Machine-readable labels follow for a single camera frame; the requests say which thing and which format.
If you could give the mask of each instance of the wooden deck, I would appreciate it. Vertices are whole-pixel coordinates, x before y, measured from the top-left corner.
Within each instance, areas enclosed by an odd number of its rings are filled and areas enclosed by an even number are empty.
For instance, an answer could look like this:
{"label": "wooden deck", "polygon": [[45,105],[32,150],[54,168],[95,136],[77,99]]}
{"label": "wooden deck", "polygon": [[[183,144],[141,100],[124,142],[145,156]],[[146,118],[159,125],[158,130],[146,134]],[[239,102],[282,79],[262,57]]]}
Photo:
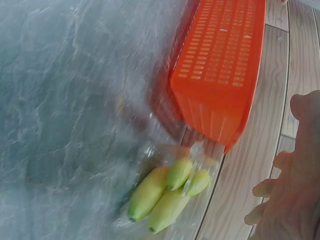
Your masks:
{"label": "wooden deck", "polygon": [[[254,197],[252,188],[266,178],[277,178],[280,172],[272,167],[274,157],[295,147],[298,122],[291,114],[290,99],[320,89],[319,27],[320,12],[311,7],[296,0],[286,5],[267,0],[252,111],[243,136],[221,164],[208,206],[201,210],[196,240],[247,240],[255,230],[245,225],[244,216],[267,199]],[[184,144],[194,140],[186,136]],[[220,145],[210,151],[223,157]]]}

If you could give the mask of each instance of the finger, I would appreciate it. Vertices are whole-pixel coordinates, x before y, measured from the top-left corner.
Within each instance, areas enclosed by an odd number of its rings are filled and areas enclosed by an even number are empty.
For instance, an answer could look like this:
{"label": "finger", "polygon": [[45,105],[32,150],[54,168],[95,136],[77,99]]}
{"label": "finger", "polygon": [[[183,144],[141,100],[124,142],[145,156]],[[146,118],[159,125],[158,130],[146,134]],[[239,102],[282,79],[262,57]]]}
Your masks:
{"label": "finger", "polygon": [[260,182],[252,189],[252,193],[255,197],[270,198],[271,192],[276,184],[276,179],[266,179]]}
{"label": "finger", "polygon": [[290,165],[290,162],[293,160],[293,157],[293,152],[282,151],[274,158],[273,166],[277,169],[283,170],[284,168]]}
{"label": "finger", "polygon": [[301,117],[304,115],[306,108],[305,108],[305,99],[306,96],[296,94],[293,95],[290,100],[290,108],[292,115],[299,121]]}
{"label": "finger", "polygon": [[263,202],[256,206],[248,215],[244,217],[244,222],[247,225],[258,224],[262,215],[265,212],[268,202]]}

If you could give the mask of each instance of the orange plastic basket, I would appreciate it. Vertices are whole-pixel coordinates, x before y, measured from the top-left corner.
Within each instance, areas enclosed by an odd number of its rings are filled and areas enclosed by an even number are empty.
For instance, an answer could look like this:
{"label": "orange plastic basket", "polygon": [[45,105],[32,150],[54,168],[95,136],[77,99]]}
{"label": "orange plastic basket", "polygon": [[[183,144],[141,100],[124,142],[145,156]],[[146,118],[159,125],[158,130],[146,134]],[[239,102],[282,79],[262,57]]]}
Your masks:
{"label": "orange plastic basket", "polygon": [[250,114],[265,14],[266,0],[202,0],[171,76],[185,122],[226,152]]}

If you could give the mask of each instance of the hand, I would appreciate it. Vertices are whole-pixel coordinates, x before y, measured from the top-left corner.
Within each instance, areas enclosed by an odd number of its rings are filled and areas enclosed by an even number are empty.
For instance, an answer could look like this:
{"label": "hand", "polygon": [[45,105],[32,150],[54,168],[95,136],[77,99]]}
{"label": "hand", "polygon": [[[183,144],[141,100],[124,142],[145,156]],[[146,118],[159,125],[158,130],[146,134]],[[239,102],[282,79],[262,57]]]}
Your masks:
{"label": "hand", "polygon": [[277,179],[253,188],[269,200],[244,218],[257,224],[250,240],[320,240],[320,91],[294,95],[290,106],[299,121],[295,149],[275,157]]}

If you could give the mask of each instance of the clear plastic bag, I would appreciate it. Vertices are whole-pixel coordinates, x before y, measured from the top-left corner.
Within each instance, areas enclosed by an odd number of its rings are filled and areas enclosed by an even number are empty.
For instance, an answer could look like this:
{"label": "clear plastic bag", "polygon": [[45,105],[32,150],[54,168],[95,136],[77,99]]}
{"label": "clear plastic bag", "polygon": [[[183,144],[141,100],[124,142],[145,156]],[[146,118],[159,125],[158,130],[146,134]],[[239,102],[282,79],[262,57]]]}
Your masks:
{"label": "clear plastic bag", "polygon": [[190,176],[183,185],[182,198],[186,195],[190,187],[192,177],[199,170],[205,169],[208,171],[210,175],[210,182],[202,192],[190,197],[187,205],[173,224],[154,235],[148,231],[149,216],[141,222],[131,222],[126,215],[128,208],[128,206],[126,206],[123,209],[121,217],[117,221],[113,222],[113,224],[116,224],[113,226],[113,229],[116,230],[116,232],[114,232],[114,238],[120,240],[127,239],[130,236],[131,239],[142,240],[194,239],[212,194],[212,185],[215,183],[216,174],[218,174],[219,169],[219,163],[206,156],[204,152],[203,141],[196,142],[191,148],[167,144],[146,146],[143,150],[143,154],[145,156],[143,158],[144,160],[142,161],[142,165],[149,167],[152,166],[151,168],[160,166],[171,167],[181,158],[188,158],[192,161],[193,164]]}

